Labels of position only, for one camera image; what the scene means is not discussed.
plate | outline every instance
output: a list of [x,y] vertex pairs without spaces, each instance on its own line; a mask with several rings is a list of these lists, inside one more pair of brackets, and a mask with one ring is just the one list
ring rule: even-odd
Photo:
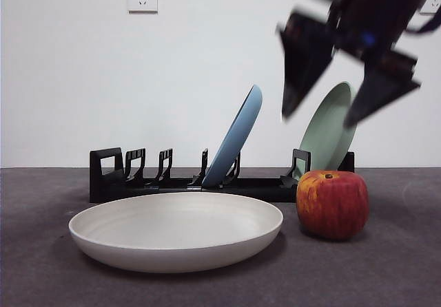
[[[346,82],[335,86],[321,102],[312,117],[300,149],[311,152],[311,170],[337,170],[352,143],[356,126],[347,129],[343,121],[349,110],[355,91]],[[299,162],[294,177],[305,173],[304,162]]]
[[109,266],[186,273],[234,264],[277,236],[280,210],[224,193],[163,193],[101,204],[74,216],[78,247]]
[[253,85],[214,156],[207,175],[202,181],[203,187],[215,187],[225,178],[256,122],[262,99],[260,88]]

white plate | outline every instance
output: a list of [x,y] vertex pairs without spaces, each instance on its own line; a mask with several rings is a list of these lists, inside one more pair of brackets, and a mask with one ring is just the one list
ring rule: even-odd
[[90,257],[131,271],[186,273],[234,264],[277,236],[278,208],[241,195],[164,193],[108,202],[74,216],[69,229]]

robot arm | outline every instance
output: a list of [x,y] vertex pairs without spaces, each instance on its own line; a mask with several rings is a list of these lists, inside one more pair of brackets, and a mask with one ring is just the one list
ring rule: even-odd
[[[287,118],[342,50],[365,63],[365,79],[348,111],[350,127],[420,86],[412,80],[415,58],[393,47],[423,0],[331,0],[326,21],[294,10],[280,37],[285,49],[282,115]],[[441,11],[421,30],[435,30]]]

white wall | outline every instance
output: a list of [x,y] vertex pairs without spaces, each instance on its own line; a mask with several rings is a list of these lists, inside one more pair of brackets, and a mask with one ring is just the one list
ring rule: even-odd
[[[92,149],[175,150],[198,166],[220,145],[253,83],[263,108],[243,165],[288,166],[321,99],[359,86],[362,66],[339,54],[287,124],[280,122],[283,51],[275,27],[312,0],[159,0],[159,14],[128,14],[125,0],[2,0],[1,165],[85,167]],[[423,19],[418,17],[416,23]],[[420,91],[360,124],[361,167],[440,166],[441,33],[404,37],[420,60]]]

plate rim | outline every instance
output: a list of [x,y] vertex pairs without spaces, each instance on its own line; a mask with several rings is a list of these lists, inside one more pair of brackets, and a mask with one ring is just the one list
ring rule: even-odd
[[[75,218],[79,217],[81,214],[84,213],[88,213],[90,212],[92,209],[95,209],[97,207],[102,207],[103,205],[107,205],[107,204],[111,204],[111,203],[117,203],[117,202],[124,202],[124,201],[128,201],[128,200],[133,200],[133,199],[137,199],[137,198],[146,198],[146,197],[151,197],[151,196],[161,196],[161,195],[183,195],[183,194],[194,194],[194,193],[208,193],[210,195],[228,195],[228,196],[234,196],[234,197],[239,197],[239,198],[243,198],[246,200],[253,200],[254,202],[260,202],[262,204],[266,204],[267,206],[269,205],[272,209],[275,209],[280,218],[277,221],[277,225],[272,226],[270,228],[270,230],[265,231],[264,233],[261,233],[259,235],[254,235],[251,236],[245,240],[236,240],[236,241],[232,241],[232,242],[226,242],[226,243],[222,243],[222,244],[212,244],[212,245],[207,245],[207,246],[191,246],[191,247],[185,247],[185,248],[154,248],[154,247],[139,247],[139,246],[126,246],[126,245],[120,245],[120,244],[106,244],[105,242],[100,242],[97,240],[93,240],[90,238],[86,238],[86,236],[81,235],[80,233],[76,232],[73,228],[72,228],[72,223],[75,220]],[[205,192],[205,191],[187,191],[187,192],[174,192],[174,193],[156,193],[153,195],[138,195],[136,197],[131,197],[131,198],[124,198],[124,199],[120,199],[120,200],[113,200],[111,202],[105,202],[103,204],[99,204],[99,205],[95,205],[92,207],[89,207],[88,209],[84,209],[81,212],[79,212],[78,214],[76,214],[72,219],[70,219],[68,227],[69,227],[69,231],[71,233],[71,235],[86,241],[88,243],[92,243],[92,244],[96,244],[99,246],[105,246],[105,247],[110,247],[110,248],[121,248],[121,249],[126,249],[126,250],[136,250],[136,251],[188,251],[188,250],[199,250],[199,249],[205,249],[205,248],[217,248],[217,247],[222,247],[222,246],[229,246],[229,245],[235,245],[235,244],[239,244],[239,243],[243,243],[243,242],[248,242],[251,240],[255,240],[261,237],[264,237],[266,235],[269,235],[270,233],[273,233],[274,231],[280,229],[280,227],[282,226],[284,217],[283,217],[283,213],[282,211],[274,206],[273,204],[270,204],[268,202],[264,202],[263,200],[259,200],[256,198],[252,198],[252,197],[248,197],[246,195],[234,195],[232,193],[219,193],[219,192]]]

